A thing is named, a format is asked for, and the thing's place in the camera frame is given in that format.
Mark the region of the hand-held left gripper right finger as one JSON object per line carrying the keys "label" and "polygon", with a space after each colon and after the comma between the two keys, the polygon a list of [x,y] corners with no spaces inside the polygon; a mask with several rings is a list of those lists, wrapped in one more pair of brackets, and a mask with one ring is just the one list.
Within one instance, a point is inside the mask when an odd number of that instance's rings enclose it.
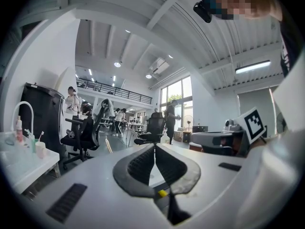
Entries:
{"label": "hand-held left gripper right finger", "polygon": [[156,229],[241,229],[240,177],[248,159],[156,145],[156,164],[170,186],[168,217]]}

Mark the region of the person's right forearm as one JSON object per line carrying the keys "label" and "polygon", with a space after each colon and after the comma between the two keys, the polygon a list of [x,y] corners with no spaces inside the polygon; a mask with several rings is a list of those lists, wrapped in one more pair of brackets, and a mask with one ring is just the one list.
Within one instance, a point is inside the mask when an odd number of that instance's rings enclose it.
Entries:
{"label": "person's right forearm", "polygon": [[269,144],[270,142],[272,142],[274,139],[277,139],[278,137],[279,137],[279,135],[273,135],[273,136],[267,137],[267,138],[264,138],[264,137],[261,136],[260,138],[255,140],[250,145],[250,148],[253,149],[253,148],[256,148],[256,147],[259,147],[259,146],[265,146],[265,145]]}

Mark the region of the cream plastic cup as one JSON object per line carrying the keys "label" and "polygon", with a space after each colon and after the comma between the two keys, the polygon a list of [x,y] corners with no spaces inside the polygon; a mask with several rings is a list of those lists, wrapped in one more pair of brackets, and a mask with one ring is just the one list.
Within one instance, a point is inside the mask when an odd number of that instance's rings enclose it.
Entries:
{"label": "cream plastic cup", "polygon": [[36,143],[36,154],[40,159],[44,159],[47,156],[47,148],[44,142]]}

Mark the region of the white standing fan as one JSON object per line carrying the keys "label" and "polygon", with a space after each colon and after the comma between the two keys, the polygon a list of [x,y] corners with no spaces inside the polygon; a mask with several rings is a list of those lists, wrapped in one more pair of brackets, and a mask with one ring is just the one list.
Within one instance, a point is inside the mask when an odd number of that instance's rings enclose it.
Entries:
{"label": "white standing fan", "polygon": [[191,132],[191,127],[193,126],[193,117],[191,115],[184,116],[185,126],[187,127],[187,131]]}

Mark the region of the cardboard box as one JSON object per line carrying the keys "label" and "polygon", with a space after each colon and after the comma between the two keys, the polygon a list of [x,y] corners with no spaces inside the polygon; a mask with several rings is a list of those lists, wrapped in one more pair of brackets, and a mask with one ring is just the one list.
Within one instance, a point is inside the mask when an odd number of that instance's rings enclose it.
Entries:
{"label": "cardboard box", "polygon": [[191,133],[187,128],[179,127],[177,131],[174,131],[173,140],[177,142],[190,142],[189,136]]}

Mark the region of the black office chair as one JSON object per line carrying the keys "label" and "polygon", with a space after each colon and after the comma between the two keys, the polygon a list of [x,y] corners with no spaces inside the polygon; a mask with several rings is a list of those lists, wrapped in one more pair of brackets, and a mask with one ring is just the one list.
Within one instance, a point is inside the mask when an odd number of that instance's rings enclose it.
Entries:
{"label": "black office chair", "polygon": [[134,143],[137,145],[159,143],[163,136],[164,126],[165,118],[162,112],[152,113],[148,120],[147,132],[139,134],[138,138],[134,139]]}
{"label": "black office chair", "polygon": [[92,156],[87,154],[87,151],[95,151],[100,146],[99,143],[99,131],[101,128],[102,117],[98,116],[97,120],[87,117],[84,120],[77,118],[65,119],[67,122],[72,123],[71,130],[68,130],[65,137],[61,139],[61,143],[66,146],[73,147],[73,150],[78,150],[78,153],[68,152],[67,160],[62,164],[63,169],[67,170],[67,165],[80,160],[82,162],[91,159]]}

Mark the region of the grey roller blind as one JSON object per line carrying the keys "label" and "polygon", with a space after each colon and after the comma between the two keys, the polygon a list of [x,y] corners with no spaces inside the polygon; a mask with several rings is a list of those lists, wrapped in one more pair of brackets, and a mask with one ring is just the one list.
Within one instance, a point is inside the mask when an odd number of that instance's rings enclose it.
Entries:
{"label": "grey roller blind", "polygon": [[273,92],[276,89],[277,86],[273,86],[238,95],[240,112],[242,114],[253,107],[257,108],[262,123],[267,126],[267,137],[277,134],[275,123],[280,110],[273,99]]}

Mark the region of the black standing fan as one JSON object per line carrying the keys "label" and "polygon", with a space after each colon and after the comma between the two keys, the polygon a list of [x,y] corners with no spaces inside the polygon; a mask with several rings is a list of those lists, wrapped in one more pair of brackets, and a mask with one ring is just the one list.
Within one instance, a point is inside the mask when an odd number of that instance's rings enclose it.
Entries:
{"label": "black standing fan", "polygon": [[276,117],[276,130],[277,133],[283,133],[287,129],[286,121],[282,115],[282,113],[279,113]]}

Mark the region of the white cloth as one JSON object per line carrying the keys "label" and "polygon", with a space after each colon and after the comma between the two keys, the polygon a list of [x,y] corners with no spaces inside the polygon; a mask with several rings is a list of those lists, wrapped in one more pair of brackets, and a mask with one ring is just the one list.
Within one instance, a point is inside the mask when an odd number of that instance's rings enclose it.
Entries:
{"label": "white cloth", "polygon": [[114,117],[114,108],[112,101],[110,99],[104,99],[99,104],[97,104],[92,111],[92,119],[95,121],[98,116]]}

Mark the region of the ceiling air conditioner unit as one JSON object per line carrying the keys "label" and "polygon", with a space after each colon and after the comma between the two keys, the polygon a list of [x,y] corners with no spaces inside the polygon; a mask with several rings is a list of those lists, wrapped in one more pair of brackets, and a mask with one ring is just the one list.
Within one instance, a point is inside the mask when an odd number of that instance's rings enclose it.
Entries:
{"label": "ceiling air conditioner unit", "polygon": [[154,63],[152,63],[150,70],[153,74],[161,74],[168,67],[169,63],[165,59],[159,57]]}

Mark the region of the long tube ceiling lamp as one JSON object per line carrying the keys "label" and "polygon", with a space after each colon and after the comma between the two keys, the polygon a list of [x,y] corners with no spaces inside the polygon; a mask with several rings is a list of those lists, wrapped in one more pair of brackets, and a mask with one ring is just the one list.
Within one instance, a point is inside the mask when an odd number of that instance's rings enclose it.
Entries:
{"label": "long tube ceiling lamp", "polygon": [[258,63],[254,63],[254,64],[250,64],[250,65],[247,65],[247,66],[243,66],[243,67],[237,68],[235,70],[235,73],[236,74],[246,73],[246,72],[253,71],[253,70],[256,70],[256,69],[268,67],[270,64],[271,64],[270,60],[263,61],[263,62],[258,62]]}

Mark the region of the black balcony railing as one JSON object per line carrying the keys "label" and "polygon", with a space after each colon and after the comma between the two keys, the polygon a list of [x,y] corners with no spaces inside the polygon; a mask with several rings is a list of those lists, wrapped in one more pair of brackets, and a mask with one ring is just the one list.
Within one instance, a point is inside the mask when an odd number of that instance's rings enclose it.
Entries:
{"label": "black balcony railing", "polygon": [[119,96],[122,98],[134,100],[137,102],[151,104],[152,98],[143,94],[139,94],[133,91],[128,91],[119,87],[115,87],[112,85],[99,83],[99,82],[92,82],[83,78],[76,78],[76,84],[79,88],[93,90],[96,92],[100,92],[103,94],[110,94],[114,96]]}

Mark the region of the white foam board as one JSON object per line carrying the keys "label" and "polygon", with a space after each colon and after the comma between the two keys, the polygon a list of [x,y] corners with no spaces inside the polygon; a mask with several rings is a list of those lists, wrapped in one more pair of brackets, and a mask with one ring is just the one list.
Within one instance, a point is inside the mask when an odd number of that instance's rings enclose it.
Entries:
{"label": "white foam board", "polygon": [[68,88],[72,86],[76,89],[76,76],[75,68],[67,67],[59,76],[57,83],[55,85],[55,90],[65,95],[68,92]]}

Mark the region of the white curved faucet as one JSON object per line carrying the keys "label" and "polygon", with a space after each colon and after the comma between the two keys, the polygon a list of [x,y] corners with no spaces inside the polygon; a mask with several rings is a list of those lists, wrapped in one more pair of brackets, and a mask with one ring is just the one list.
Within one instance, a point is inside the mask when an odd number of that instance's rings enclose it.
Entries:
{"label": "white curved faucet", "polygon": [[33,108],[32,108],[32,106],[31,106],[31,104],[28,103],[27,101],[21,101],[21,102],[19,102],[19,103],[15,106],[15,108],[14,108],[14,110],[13,110],[13,114],[12,114],[12,120],[11,120],[11,128],[10,128],[10,130],[13,131],[13,129],[14,129],[14,126],[13,126],[14,116],[15,116],[16,111],[18,110],[18,108],[19,108],[21,105],[23,105],[23,104],[27,105],[27,106],[29,107],[29,109],[30,109],[30,112],[31,112],[31,133],[30,133],[30,136],[31,136],[32,139],[34,139],[34,111],[33,111]]}

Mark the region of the person's black t-shirt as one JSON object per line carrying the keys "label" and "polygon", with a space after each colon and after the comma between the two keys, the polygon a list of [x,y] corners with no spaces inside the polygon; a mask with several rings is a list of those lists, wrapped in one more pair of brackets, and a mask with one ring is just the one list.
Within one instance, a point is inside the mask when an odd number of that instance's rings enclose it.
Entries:
{"label": "person's black t-shirt", "polygon": [[286,17],[280,22],[280,32],[282,38],[280,64],[286,77],[299,57],[303,42],[296,25]]}

